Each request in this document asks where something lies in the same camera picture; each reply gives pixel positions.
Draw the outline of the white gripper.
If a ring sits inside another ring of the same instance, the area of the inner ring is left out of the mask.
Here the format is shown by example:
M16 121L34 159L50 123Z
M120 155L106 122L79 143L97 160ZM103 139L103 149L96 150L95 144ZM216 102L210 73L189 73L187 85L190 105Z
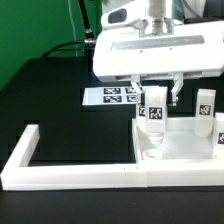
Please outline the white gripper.
M176 106L187 78L224 72L224 21L180 25L172 34L141 37L132 27L102 32L97 39L93 71L103 82L128 81L144 105L143 80L171 78L171 106Z

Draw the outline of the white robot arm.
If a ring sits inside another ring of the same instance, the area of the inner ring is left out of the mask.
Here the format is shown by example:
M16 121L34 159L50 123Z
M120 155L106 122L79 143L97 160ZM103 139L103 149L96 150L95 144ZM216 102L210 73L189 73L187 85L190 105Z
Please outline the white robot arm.
M224 21L186 24L181 0L134 0L101 17L93 71L104 82L183 81L224 72Z

